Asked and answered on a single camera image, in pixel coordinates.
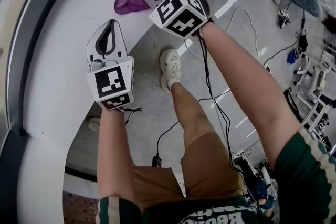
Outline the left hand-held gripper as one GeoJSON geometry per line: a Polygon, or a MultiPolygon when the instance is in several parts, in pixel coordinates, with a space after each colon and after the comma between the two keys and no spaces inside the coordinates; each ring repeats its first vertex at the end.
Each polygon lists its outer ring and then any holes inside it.
{"type": "Polygon", "coordinates": [[[127,56],[120,23],[111,19],[93,33],[87,43],[87,58],[122,57],[120,60],[95,60],[87,74],[95,102],[106,111],[134,101],[134,59],[127,56]]]}

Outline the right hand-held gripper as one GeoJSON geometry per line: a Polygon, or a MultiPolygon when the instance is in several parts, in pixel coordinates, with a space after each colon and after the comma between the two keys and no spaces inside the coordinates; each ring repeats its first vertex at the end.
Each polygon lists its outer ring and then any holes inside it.
{"type": "Polygon", "coordinates": [[[207,0],[144,0],[153,10],[149,19],[159,29],[186,39],[210,17],[207,0]]]}

